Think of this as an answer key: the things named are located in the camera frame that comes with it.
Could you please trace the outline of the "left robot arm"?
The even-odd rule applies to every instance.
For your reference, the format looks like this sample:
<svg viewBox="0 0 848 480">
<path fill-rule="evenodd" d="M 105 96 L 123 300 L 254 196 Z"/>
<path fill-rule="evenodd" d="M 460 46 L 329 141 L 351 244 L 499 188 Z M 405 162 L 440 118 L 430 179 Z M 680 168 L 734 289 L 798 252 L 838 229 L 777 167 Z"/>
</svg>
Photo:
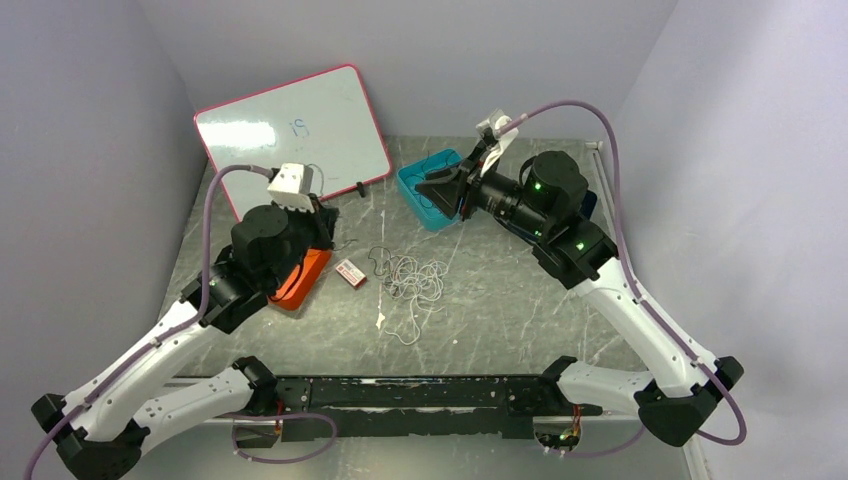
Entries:
<svg viewBox="0 0 848 480">
<path fill-rule="evenodd" d="M 162 387 L 204 346 L 233 333 L 300 272 L 310 250 L 333 244 L 339 212 L 267 204 L 249 210 L 231 242 L 130 351 L 65 394 L 46 394 L 32 413 L 78 479 L 118 479 L 165 440 L 211 418 L 262 417 L 280 406 L 275 375 L 253 356 L 169 394 Z"/>
</svg>

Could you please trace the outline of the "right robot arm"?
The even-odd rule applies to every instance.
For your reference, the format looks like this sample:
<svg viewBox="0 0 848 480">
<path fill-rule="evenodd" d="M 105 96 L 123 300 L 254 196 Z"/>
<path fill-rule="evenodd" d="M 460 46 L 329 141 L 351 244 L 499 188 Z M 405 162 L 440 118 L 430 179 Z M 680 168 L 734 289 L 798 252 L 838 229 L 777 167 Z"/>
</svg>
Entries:
<svg viewBox="0 0 848 480">
<path fill-rule="evenodd" d="M 663 443 L 684 446 L 744 373 L 732 356 L 717 357 L 661 317 L 647 292 L 625 273 L 617 245 L 581 211 L 588 181 L 563 151 L 528 159 L 512 180 L 484 170 L 476 156 L 429 172 L 415 190 L 447 217 L 490 214 L 532 247 L 538 265 L 592 305 L 642 360 L 643 372 L 593 366 L 564 357 L 545 372 L 539 391 L 550 413 L 597 406 L 638 417 Z"/>
</svg>

